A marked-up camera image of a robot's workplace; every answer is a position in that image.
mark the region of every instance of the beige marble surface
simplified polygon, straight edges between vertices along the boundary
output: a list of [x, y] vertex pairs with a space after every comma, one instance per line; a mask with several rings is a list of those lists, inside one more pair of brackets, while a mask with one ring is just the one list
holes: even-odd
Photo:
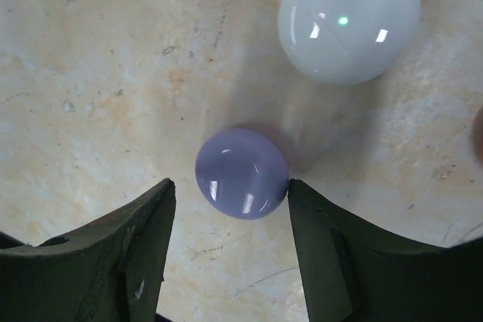
[[449, 246], [483, 234], [483, 0], [423, 0], [383, 77], [325, 87], [278, 45], [278, 0], [0, 0], [0, 229], [31, 244], [165, 177], [177, 215], [158, 309], [307, 320], [287, 204], [219, 214], [195, 184], [209, 136], [249, 126], [293, 176], [376, 224]]

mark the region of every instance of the ball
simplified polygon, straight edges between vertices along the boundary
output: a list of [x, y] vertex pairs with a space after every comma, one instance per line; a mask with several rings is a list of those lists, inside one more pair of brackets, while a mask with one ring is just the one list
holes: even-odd
[[358, 84], [381, 75], [420, 22], [420, 0], [281, 0], [278, 36], [304, 75]]
[[258, 219], [274, 211], [288, 189], [288, 165], [277, 146], [259, 133], [234, 128], [200, 149], [195, 175], [203, 195], [222, 213]]

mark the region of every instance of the glossy white sphere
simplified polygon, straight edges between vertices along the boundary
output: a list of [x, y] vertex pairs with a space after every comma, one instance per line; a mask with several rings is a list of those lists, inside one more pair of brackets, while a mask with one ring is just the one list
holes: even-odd
[[278, 36], [304, 75], [357, 84], [382, 74], [420, 22], [420, 0], [281, 0]]

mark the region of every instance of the sphere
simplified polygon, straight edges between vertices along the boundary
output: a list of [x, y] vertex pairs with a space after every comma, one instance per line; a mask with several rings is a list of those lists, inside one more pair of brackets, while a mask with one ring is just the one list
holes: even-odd
[[420, 22], [420, 0], [281, 0], [278, 36], [288, 59], [321, 83], [381, 75]]
[[234, 128], [200, 149], [195, 175], [203, 195], [222, 213], [258, 219], [274, 211], [288, 189], [288, 165], [265, 136]]

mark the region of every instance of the shiny purple sphere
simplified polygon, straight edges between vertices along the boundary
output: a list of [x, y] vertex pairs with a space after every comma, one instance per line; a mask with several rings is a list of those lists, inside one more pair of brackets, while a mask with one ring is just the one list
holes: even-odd
[[198, 153], [195, 174], [208, 201], [238, 219], [267, 216], [287, 194], [283, 154], [265, 136], [243, 128], [209, 139]]

